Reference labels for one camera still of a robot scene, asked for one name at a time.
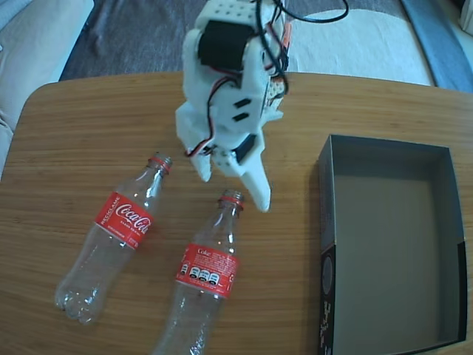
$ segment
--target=coca-cola bottle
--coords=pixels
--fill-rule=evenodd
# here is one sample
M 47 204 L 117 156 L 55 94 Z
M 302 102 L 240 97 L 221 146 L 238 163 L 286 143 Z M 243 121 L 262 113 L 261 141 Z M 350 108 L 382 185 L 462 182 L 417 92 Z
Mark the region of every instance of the coca-cola bottle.
M 156 153 L 140 174 L 121 184 L 95 218 L 55 304 L 82 324 L 97 319 L 113 279 L 128 263 L 153 222 L 171 158 Z
M 237 272 L 235 227 L 243 196 L 227 190 L 217 212 L 184 252 L 174 304 L 153 355 L 203 355 L 207 336 Z

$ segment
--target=cardboard box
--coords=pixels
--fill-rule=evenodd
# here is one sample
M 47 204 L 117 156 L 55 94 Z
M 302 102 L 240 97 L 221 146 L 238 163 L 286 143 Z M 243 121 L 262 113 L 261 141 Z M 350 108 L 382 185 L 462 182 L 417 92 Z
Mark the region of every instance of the cardboard box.
M 319 354 L 463 341 L 466 255 L 449 149 L 331 135 L 319 174 Z

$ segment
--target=wooden table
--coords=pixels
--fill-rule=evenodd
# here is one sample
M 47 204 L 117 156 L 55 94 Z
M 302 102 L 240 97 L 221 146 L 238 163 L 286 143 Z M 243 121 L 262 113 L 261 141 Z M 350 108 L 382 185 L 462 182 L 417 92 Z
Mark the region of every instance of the wooden table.
M 262 214 L 248 202 L 242 213 L 241 268 L 209 355 L 316 354 L 316 161 L 330 133 L 450 146 L 466 236 L 473 235 L 473 96 L 328 75 L 290 80 L 284 119 L 265 127 L 271 210 Z M 148 354 L 153 348 L 186 243 L 219 193 L 241 187 L 219 172 L 201 182 L 183 157 L 174 134 L 181 81 L 179 73 L 65 81 L 27 102 L 0 183 L 1 354 Z M 53 306 L 56 284 L 110 190 L 156 149 L 174 158 L 159 226 L 118 278 L 99 322 L 79 325 Z M 467 248 L 471 257 L 470 240 Z M 469 304 L 471 310 L 471 292 Z M 471 333 L 469 327 L 467 339 Z M 435 354 L 471 354 L 472 346 L 469 340 Z

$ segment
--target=bottle label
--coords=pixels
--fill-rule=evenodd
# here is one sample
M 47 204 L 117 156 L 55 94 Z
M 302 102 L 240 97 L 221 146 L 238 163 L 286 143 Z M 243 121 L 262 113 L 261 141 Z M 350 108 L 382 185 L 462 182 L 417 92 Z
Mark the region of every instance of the bottle label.
M 113 192 L 95 222 L 117 239 L 136 249 L 153 223 L 153 217 L 135 202 Z
M 237 268 L 237 258 L 191 243 L 184 253 L 176 281 L 228 298 Z

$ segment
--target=black box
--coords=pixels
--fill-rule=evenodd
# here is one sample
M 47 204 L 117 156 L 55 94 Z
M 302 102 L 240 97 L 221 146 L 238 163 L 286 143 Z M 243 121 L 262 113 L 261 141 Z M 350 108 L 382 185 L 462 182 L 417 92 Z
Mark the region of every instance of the black box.
M 449 149 L 331 135 L 319 174 L 319 355 L 463 341 L 466 253 Z

